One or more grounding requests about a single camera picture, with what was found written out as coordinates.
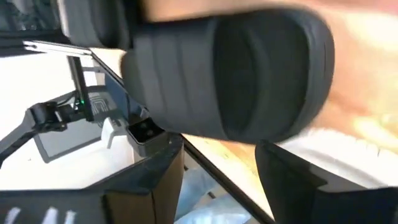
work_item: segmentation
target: black padded cushion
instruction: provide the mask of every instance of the black padded cushion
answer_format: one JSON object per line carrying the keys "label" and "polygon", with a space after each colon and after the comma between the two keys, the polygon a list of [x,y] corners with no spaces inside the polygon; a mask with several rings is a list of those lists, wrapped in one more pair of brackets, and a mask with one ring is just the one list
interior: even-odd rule
{"label": "black padded cushion", "polygon": [[161,128],[209,138],[297,134],[321,109],[333,74],[330,31],[303,10],[148,24],[134,45],[121,65],[129,94]]}
{"label": "black padded cushion", "polygon": [[63,33],[80,47],[128,49],[122,0],[58,0]]}

